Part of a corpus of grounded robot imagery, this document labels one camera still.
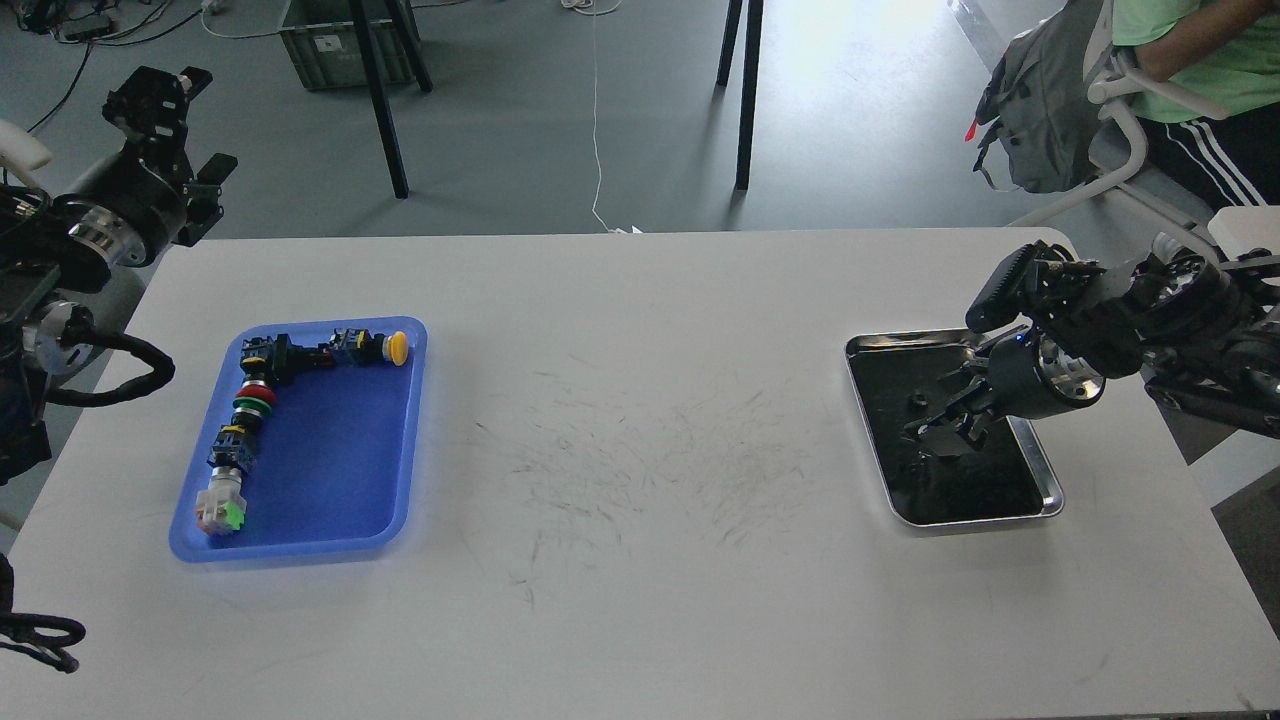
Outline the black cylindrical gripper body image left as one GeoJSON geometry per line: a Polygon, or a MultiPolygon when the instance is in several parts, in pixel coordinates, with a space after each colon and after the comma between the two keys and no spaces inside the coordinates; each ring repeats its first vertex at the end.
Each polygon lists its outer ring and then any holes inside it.
{"type": "Polygon", "coordinates": [[[147,164],[137,152],[119,150],[78,177],[55,197],[69,223],[120,222],[128,238],[125,266],[147,266],[175,243],[191,245],[184,186],[187,178],[147,164]]]}

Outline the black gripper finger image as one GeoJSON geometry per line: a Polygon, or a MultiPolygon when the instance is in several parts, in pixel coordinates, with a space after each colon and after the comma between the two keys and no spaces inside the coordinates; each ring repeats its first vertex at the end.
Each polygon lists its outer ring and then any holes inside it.
{"type": "Polygon", "coordinates": [[[192,181],[195,174],[186,154],[187,114],[191,101],[211,82],[212,73],[197,67],[177,74],[137,68],[108,94],[102,105],[102,118],[124,135],[120,155],[172,184],[192,181]]]}
{"type": "Polygon", "coordinates": [[[223,218],[221,187],[238,164],[238,158],[215,152],[183,186],[186,223],[180,231],[180,246],[195,246],[223,218]]]}

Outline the black gripper finger right-side image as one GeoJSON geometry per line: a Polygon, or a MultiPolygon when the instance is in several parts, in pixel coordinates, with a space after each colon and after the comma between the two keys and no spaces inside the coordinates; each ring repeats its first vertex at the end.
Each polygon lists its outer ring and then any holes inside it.
{"type": "MultiPolygon", "coordinates": [[[[925,393],[923,389],[913,392],[925,393]]],[[[960,393],[951,398],[925,395],[931,401],[925,413],[911,413],[906,401],[904,441],[920,454],[936,457],[959,457],[986,448],[1001,414],[982,395],[960,393]]]]}

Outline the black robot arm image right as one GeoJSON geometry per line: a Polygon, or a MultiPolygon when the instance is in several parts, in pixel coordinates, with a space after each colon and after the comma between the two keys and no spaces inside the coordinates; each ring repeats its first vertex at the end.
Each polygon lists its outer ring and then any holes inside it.
{"type": "Polygon", "coordinates": [[[984,448],[1006,416],[1057,416],[1094,405],[1108,380],[1149,372],[1164,407],[1277,436],[1277,256],[1233,263],[1187,247],[1105,268],[1037,241],[1006,256],[965,323],[979,345],[945,379],[940,410],[902,427],[920,452],[984,448]]]}

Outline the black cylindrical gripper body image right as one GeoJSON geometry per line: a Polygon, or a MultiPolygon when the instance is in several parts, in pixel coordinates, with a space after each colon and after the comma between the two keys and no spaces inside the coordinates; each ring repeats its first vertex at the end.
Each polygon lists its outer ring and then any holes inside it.
{"type": "Polygon", "coordinates": [[[1000,340],[989,352],[986,382],[998,415],[1028,420],[1089,407],[1106,386],[1103,375],[1043,332],[1000,340]]]}

